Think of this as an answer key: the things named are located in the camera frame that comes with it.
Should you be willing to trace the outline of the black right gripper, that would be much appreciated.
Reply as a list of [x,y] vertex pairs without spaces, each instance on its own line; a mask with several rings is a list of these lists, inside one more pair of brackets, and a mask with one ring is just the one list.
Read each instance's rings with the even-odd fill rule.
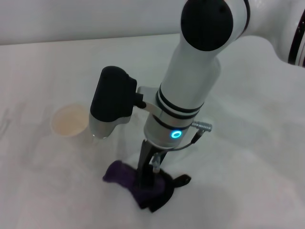
[[160,170],[160,165],[166,156],[167,150],[152,145],[148,140],[143,140],[137,169],[137,185],[141,189],[152,189],[155,182],[155,171]]

